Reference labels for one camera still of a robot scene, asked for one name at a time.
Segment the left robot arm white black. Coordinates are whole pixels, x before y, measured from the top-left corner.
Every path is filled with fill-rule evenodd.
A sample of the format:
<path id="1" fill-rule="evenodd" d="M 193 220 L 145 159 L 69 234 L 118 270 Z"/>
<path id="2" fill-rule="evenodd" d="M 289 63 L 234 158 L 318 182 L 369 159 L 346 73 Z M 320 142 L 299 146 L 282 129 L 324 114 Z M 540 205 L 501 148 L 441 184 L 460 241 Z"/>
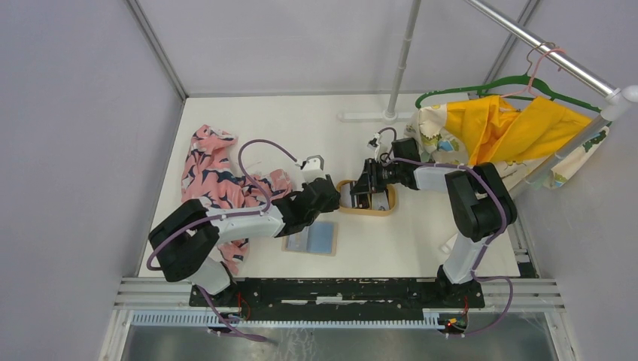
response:
<path id="1" fill-rule="evenodd" d="M 214 248 L 252 238 L 282 238 L 310 227 L 320 214 L 339 209 L 340 194 L 330 176 L 304 183 L 300 191 L 269 207 L 207 208 L 201 200 L 183 203 L 153 229 L 147 268 L 168 282 L 189 281 L 218 306 L 230 305 L 236 286 L 230 270 L 209 255 Z"/>

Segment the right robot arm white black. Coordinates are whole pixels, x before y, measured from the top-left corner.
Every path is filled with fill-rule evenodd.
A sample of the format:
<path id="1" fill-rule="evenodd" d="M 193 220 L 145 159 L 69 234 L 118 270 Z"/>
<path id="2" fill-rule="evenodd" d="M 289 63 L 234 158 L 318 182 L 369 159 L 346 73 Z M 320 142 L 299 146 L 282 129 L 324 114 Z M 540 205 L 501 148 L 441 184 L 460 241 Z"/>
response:
<path id="1" fill-rule="evenodd" d="M 517 220 L 509 191 L 493 163 L 423 162 L 413 138 L 393 141 L 388 155 L 366 159 L 349 193 L 357 199 L 382 193 L 391 184 L 448 195 L 457 238 L 439 269 L 434 295 L 440 305 L 455 306 L 465 296 L 463 284 L 478 280 L 476 270 L 489 245 Z"/>

